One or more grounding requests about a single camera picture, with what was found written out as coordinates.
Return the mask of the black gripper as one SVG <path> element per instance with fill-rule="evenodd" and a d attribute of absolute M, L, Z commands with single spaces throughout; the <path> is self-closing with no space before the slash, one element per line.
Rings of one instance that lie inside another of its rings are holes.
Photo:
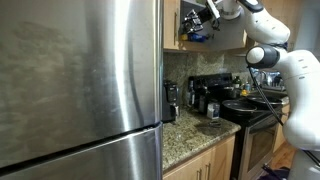
<path fill-rule="evenodd" d="M 208 8 L 204 8 L 200 11 L 192 9 L 183 20 L 182 33 L 193 33 L 193 26 L 202 25 L 204 22 L 209 21 L 213 17 L 211 11 Z"/>

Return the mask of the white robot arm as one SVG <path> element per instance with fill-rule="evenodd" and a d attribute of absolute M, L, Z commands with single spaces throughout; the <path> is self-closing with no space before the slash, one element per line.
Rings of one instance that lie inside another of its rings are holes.
<path fill-rule="evenodd" d="M 308 50 L 287 51 L 289 28 L 274 18 L 258 0 L 206 0 L 205 8 L 191 10 L 184 17 L 186 33 L 203 29 L 212 22 L 245 16 L 245 31 L 257 42 L 246 54 L 247 64 L 255 69 L 274 69 L 281 73 L 290 110 L 282 126 L 287 142 L 297 151 L 288 180 L 320 180 L 320 63 Z"/>

